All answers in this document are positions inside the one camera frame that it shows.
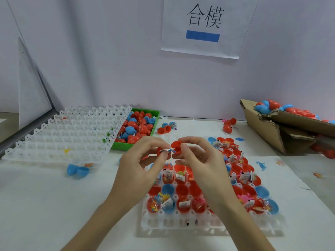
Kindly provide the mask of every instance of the white egg tray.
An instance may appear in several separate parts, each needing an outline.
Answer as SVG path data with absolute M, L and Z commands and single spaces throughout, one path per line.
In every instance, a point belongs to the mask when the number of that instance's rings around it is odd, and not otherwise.
M 132 107 L 78 107 L 60 111 L 2 157 L 11 161 L 98 163 L 109 152 Z
M 172 185 L 175 187 L 174 194 L 170 196 L 175 203 L 178 201 L 178 195 L 176 194 L 176 186 L 177 182 L 173 182 Z M 142 220 L 141 227 L 144 230 L 168 230 L 168 229 L 218 229 L 220 231 L 226 231 L 224 224 L 218 218 L 218 216 L 214 213 L 211 213 L 208 209 L 206 209 L 203 213 L 197 214 L 192 207 L 188 213 L 180 213 L 177 209 L 172 213 L 165 213 L 162 208 L 160 208 L 157 212 L 151 213 L 148 211 L 146 204 L 147 201 L 151 198 L 149 194 L 147 194 L 143 201 L 142 206 Z M 187 199 L 191 201 L 193 200 L 192 195 L 188 195 Z M 264 231 L 270 231 L 273 235 L 275 235 L 276 230 L 282 229 L 282 223 L 278 219 L 277 215 L 272 215 L 269 211 L 266 211 L 262 214 L 256 214 L 254 211 L 250 211 L 249 214 L 255 220 L 259 228 Z

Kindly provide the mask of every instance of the blue stripe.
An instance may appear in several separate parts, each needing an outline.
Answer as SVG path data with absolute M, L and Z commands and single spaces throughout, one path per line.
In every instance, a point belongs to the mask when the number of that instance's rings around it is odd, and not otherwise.
M 186 32 L 187 39 L 197 39 L 211 42 L 219 42 L 220 34 L 215 33 L 207 33 L 207 32 L 197 32 L 197 31 L 189 31 Z

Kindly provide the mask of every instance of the white table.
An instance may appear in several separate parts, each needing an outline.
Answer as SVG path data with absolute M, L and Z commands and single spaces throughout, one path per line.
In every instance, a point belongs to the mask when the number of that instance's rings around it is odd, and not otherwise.
M 177 131 L 163 137 L 222 136 L 218 121 L 175 120 Z M 335 215 L 245 122 L 236 124 L 231 138 L 254 166 L 278 203 L 285 222 L 280 236 L 269 237 L 276 250 L 334 250 Z M 83 179 L 66 176 L 66 166 L 13 163 L 0 160 L 0 250 L 60 250 L 107 197 L 123 152 L 111 151 Z M 261 171 L 256 161 L 265 162 Z M 191 230 L 147 232 L 140 228 L 137 205 L 109 232 L 98 250 L 236 250 L 229 236 Z

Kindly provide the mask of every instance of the hand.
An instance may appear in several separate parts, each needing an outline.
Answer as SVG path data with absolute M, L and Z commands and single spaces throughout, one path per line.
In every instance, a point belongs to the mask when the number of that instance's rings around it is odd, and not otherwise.
M 213 211 L 218 211 L 222 199 L 235 197 L 229 180 L 222 153 L 202 137 L 187 136 L 178 139 L 182 142 L 182 154 L 173 154 L 179 159 L 176 164 L 190 166 L 194 179 L 203 191 L 206 201 Z M 187 146 L 186 143 L 198 146 Z
M 144 156 L 156 154 L 157 147 L 168 149 L 170 145 L 161 138 L 144 136 L 123 154 L 107 202 L 118 203 L 124 213 L 140 202 L 153 186 L 168 158 L 168 152 L 162 151 L 158 157 L 149 156 L 141 160 Z M 151 163 L 154 163 L 152 168 L 145 171 L 144 167 Z

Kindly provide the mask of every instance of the chinese text sign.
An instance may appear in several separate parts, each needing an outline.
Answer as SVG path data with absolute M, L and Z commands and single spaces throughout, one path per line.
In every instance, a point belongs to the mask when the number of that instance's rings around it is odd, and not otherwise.
M 161 50 L 238 59 L 258 0 L 164 0 Z

